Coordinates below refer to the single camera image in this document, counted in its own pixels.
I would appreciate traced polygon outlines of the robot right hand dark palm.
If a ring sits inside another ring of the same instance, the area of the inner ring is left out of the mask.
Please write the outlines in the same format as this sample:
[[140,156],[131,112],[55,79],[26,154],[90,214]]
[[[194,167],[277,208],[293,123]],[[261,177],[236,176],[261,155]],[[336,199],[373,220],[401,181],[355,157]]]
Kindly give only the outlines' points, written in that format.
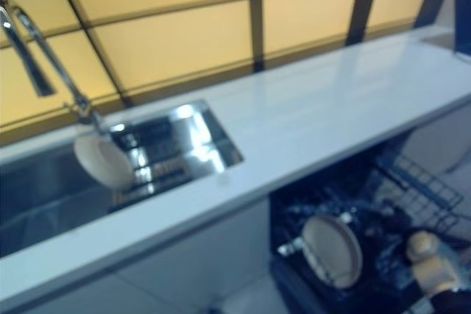
[[414,233],[412,217],[402,208],[386,205],[381,211],[383,228],[388,232],[408,239]]

